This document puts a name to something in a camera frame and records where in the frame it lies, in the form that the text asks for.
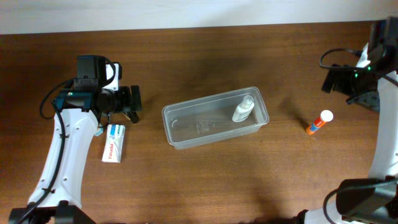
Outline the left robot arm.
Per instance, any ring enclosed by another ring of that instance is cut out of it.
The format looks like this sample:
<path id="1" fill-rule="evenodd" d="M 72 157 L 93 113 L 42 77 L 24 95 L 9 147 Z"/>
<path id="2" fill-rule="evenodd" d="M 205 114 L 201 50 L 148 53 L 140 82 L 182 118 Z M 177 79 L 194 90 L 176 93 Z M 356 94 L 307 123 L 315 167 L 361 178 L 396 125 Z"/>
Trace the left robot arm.
<path id="1" fill-rule="evenodd" d="M 81 183 L 91 141 L 103 115 L 125 114 L 137 123 L 142 109 L 139 86 L 62 89 L 53 100 L 54 131 L 39 183 L 9 223 L 93 223 L 81 209 Z"/>

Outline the white Panadol box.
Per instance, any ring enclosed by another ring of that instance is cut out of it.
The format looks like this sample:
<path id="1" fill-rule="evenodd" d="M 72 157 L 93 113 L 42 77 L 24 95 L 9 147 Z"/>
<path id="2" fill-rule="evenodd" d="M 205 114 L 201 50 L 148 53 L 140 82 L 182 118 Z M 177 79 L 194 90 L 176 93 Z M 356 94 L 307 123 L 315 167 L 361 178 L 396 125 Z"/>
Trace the white Panadol box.
<path id="1" fill-rule="evenodd" d="M 120 163 L 126 127 L 120 124 L 109 124 L 102 156 L 103 162 Z"/>

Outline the small jar gold lid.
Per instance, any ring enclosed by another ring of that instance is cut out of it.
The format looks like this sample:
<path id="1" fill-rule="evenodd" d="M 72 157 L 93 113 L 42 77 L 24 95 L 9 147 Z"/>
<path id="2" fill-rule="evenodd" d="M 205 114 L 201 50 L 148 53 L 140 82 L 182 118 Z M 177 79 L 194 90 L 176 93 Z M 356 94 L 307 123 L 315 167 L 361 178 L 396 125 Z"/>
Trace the small jar gold lid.
<path id="1" fill-rule="evenodd" d="M 103 133 L 103 127 L 100 126 L 97 128 L 96 132 L 95 132 L 95 136 L 100 136 Z"/>

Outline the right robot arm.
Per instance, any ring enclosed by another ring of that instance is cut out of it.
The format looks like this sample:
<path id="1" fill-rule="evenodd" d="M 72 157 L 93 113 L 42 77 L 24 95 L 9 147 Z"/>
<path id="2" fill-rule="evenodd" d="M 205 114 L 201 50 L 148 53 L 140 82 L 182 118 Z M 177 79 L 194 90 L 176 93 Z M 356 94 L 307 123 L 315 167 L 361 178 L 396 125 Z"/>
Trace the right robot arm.
<path id="1" fill-rule="evenodd" d="M 397 17 L 376 21 L 355 66 L 333 64 L 322 91 L 348 96 L 379 114 L 376 149 L 368 176 L 346 179 L 317 210 L 303 210 L 294 223 L 397 223 Z"/>

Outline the dark bottle white cap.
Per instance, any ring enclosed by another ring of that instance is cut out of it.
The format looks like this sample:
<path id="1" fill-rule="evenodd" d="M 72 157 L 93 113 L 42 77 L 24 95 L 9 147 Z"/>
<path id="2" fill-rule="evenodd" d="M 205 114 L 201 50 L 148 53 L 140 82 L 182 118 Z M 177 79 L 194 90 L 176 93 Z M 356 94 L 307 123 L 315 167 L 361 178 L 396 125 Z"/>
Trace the dark bottle white cap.
<path id="1" fill-rule="evenodd" d="M 136 124 L 139 122 L 139 117 L 135 111 L 128 111 L 124 113 L 124 116 L 132 123 Z"/>

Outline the orange tube white cap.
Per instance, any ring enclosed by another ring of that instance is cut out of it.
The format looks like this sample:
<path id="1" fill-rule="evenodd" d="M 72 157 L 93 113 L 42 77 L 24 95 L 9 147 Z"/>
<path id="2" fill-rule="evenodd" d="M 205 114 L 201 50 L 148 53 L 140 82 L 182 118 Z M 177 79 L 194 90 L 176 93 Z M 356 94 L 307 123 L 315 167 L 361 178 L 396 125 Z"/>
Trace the orange tube white cap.
<path id="1" fill-rule="evenodd" d="M 333 117 L 333 113 L 330 110 L 323 110 L 320 113 L 319 117 L 306 128 L 307 134 L 314 134 L 323 125 L 332 121 Z"/>

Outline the white squeeze bottle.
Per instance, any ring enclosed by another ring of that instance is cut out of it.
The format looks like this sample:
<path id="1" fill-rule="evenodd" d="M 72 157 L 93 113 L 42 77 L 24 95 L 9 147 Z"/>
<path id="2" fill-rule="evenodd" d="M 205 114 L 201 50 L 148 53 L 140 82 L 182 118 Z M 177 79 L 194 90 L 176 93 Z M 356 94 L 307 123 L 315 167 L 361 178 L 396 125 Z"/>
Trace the white squeeze bottle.
<path id="1" fill-rule="evenodd" d="M 236 107 L 232 120 L 236 123 L 244 121 L 248 118 L 253 108 L 254 98 L 251 95 L 246 95 L 242 102 Z"/>

